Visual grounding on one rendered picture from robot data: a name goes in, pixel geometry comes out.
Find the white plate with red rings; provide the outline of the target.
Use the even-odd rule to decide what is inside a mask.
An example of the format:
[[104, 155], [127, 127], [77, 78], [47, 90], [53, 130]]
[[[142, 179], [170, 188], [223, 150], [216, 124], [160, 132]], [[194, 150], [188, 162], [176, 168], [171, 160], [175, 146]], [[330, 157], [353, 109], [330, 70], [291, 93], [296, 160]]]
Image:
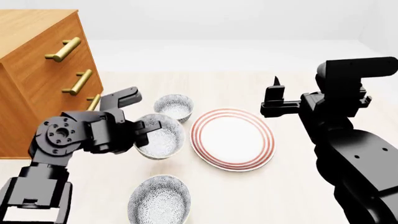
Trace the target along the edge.
[[202, 160], [226, 171], [259, 169], [275, 154], [275, 137], [267, 124], [237, 108], [203, 113], [193, 122], [189, 138]]

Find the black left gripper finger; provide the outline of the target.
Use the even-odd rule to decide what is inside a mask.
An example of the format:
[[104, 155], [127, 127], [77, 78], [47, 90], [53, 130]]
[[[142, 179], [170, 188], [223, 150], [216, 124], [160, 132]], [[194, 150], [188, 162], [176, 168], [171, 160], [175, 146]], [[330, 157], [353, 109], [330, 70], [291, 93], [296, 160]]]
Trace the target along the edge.
[[134, 123], [134, 134], [147, 134], [162, 128], [161, 122], [157, 121], [155, 124], [146, 126], [143, 121], [137, 121]]
[[144, 147], [149, 144], [149, 139], [147, 134], [136, 134], [135, 135], [135, 145], [136, 147]]

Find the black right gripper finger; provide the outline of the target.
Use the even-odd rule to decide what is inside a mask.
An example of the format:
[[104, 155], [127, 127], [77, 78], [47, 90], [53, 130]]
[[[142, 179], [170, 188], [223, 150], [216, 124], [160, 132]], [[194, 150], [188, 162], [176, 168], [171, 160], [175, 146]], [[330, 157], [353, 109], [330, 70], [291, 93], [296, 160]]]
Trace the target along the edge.
[[260, 113], [265, 118], [281, 117], [299, 113], [300, 101], [272, 100], [261, 103]]
[[267, 87], [267, 101], [283, 101], [285, 86], [280, 84], [277, 76], [274, 77], [274, 84]]

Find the small patterned grey bowl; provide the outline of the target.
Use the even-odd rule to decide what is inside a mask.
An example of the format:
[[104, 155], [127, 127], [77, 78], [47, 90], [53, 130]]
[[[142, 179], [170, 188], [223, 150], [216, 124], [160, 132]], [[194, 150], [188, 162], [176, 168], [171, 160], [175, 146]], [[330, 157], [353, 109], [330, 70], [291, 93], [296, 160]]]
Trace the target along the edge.
[[191, 117], [193, 100], [185, 95], [171, 94], [160, 97], [154, 103], [154, 111], [185, 123]]

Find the wooden drawer cabinet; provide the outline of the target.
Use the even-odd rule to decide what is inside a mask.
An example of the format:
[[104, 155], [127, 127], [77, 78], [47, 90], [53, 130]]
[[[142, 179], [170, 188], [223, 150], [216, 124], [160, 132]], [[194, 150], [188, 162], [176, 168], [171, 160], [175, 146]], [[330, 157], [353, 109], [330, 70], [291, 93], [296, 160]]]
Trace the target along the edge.
[[[45, 59], [74, 37], [81, 43], [63, 61]], [[79, 94], [62, 93], [87, 69], [93, 73]], [[0, 159], [27, 159], [44, 119], [86, 110], [86, 99], [102, 92], [77, 10], [0, 9]]]

